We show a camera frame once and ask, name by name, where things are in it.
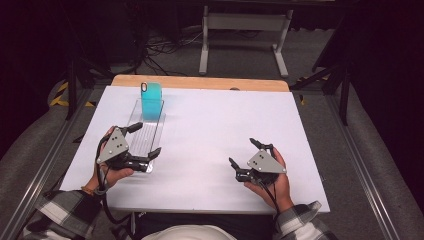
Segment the yellow black floor tape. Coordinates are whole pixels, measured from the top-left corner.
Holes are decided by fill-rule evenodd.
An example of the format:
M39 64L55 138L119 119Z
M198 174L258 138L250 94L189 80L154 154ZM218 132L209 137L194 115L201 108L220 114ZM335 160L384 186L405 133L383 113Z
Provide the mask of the yellow black floor tape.
M64 81L60 87L58 88L56 94L54 95L52 101L50 102L50 106L65 106L68 107L69 106L69 102L67 100L63 100L62 97L65 93L65 91L68 89L68 82ZM87 101L85 103L86 107L96 107L97 106L97 102L95 101Z

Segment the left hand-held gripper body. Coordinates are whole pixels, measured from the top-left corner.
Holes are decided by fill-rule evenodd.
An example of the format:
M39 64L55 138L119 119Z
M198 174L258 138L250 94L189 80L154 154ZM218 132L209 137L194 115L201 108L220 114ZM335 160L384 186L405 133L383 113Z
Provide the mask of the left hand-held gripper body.
M130 146L125 138L127 133L127 127L114 127L113 131L100 141L100 145L103 142L106 144L96 157L96 163L105 163L113 170L131 168L138 172L149 172L151 160L148 157L134 156L129 152Z

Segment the aluminium rail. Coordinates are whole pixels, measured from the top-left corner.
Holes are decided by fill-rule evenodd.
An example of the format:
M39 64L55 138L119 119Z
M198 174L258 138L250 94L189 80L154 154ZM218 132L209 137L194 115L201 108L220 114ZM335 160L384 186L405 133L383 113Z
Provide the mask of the aluminium rail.
M336 99L333 96L326 96L325 100L330 112L335 119L336 125L341 132L345 144L351 155L351 162L355 169L356 175L361 183L366 198L376 217L379 227L386 240L400 240L399 234L393 224L391 217L382 201L382 197L365 165L365 162L359 152L356 142L349 128L342 122L339 116L339 108Z
M72 116L65 120L58 134L54 138L52 146L44 158L41 166L37 170L34 178L26 187L22 200L19 202L15 212L10 218L5 230L0 235L0 240L15 240L33 214L33 206L37 198L42 193L48 177L57 162L57 157L62 151L64 142L77 121L81 111L84 109L86 101L91 96L92 89L83 89L77 97L77 102Z

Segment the black tripod stand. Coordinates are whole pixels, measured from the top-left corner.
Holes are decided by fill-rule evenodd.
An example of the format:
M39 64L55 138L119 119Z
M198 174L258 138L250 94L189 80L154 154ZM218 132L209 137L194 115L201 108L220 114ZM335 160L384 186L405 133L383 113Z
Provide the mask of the black tripod stand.
M289 87L290 90L301 90L323 77L328 77L321 90L325 95L333 95L338 88L341 88L339 117L345 126L348 125L347 107L352 71L352 64L346 51L349 48L352 23L351 17L344 16L342 18L313 65L312 71L314 74L300 78Z
M82 53L72 53L68 59L67 82L68 82L68 113L67 120L70 120L77 110L77 82L80 82L84 89L93 88L95 84L94 74L91 70L99 73L101 77L112 80L115 74L110 70L90 61Z

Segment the clear plastic packaging tray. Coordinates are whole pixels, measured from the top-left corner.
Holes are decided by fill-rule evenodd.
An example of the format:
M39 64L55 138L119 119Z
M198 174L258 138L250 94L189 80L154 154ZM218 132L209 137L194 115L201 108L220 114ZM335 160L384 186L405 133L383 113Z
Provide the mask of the clear plastic packaging tray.
M132 155L147 157L149 152L154 151L155 149L160 147L160 138L166 117L166 115L163 113L163 105L164 101L162 100L162 110L158 120L145 121L142 116L141 98L136 100L132 113L128 120L128 126L137 122L142 122L143 127L136 132L129 133L125 137L130 146L129 152ZM151 170L149 172L143 173L151 173L153 171L154 160L150 161Z

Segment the white metal stand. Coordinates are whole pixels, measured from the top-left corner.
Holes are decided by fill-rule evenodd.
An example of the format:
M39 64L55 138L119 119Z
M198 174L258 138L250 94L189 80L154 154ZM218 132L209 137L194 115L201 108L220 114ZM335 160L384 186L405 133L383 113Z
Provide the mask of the white metal stand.
M289 75L282 48L292 20L293 11L288 10L281 15L212 13L205 6L202 19L202 49L199 63L199 74L207 74L210 30L251 30L279 32L279 40L272 45L273 54L281 77Z

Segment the person's right hand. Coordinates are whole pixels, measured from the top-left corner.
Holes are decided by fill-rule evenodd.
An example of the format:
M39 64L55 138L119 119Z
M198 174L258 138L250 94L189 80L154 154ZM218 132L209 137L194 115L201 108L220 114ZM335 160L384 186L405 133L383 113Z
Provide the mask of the person's right hand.
M280 174L274 184L270 185L267 190L250 182L245 182L244 186L260 196L266 204L274 208L278 213L282 213L294 206L290 196L289 179L286 174Z

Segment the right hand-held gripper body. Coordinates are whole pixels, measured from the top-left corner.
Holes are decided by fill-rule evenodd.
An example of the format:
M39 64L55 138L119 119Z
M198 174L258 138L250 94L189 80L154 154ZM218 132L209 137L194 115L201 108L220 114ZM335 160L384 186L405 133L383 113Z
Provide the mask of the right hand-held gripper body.
M273 145L261 145L256 154L247 162L249 169L242 169L235 164L235 179L238 182L251 182L258 186L269 186L276 182L286 168L280 164L273 152Z

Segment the iridescent phone case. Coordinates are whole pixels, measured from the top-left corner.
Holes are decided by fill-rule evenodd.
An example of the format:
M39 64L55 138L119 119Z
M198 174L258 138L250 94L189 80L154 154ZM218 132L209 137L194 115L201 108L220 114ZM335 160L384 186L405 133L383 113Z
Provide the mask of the iridescent phone case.
M145 121L156 121L162 110L162 86L158 82L141 83L142 116Z

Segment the white board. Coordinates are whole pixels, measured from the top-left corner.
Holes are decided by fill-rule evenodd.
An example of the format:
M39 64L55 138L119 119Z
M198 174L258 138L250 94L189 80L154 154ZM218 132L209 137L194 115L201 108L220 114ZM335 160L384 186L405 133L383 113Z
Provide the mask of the white board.
M147 174L119 181L110 207L129 211L268 214L263 200L235 179L256 153L254 140L283 155L297 204L330 207L294 97L289 92L172 89L163 91L162 151Z

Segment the person's left hand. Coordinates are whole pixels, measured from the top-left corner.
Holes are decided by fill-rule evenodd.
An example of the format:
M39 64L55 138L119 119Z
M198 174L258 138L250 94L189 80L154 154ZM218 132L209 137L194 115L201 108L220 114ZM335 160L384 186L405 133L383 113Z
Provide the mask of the person's left hand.
M134 173L131 168L121 170L109 170L105 163L94 163L94 171L90 180L84 185L89 189L95 190L100 186L99 180L105 179L109 187L113 187L119 180L129 177Z

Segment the person's torso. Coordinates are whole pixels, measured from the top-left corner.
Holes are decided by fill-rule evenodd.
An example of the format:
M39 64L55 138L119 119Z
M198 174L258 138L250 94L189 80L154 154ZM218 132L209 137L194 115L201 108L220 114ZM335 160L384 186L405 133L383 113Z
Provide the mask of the person's torso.
M272 240L270 215L146 213L112 230L116 240Z

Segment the wooden table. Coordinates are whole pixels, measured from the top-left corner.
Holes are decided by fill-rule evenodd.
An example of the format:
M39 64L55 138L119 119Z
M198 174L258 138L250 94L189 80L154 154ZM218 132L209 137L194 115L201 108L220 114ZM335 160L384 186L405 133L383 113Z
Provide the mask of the wooden table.
M117 75L112 86L139 87L142 82L158 82L163 88L214 89L240 91L289 92L283 80L236 79L156 75Z

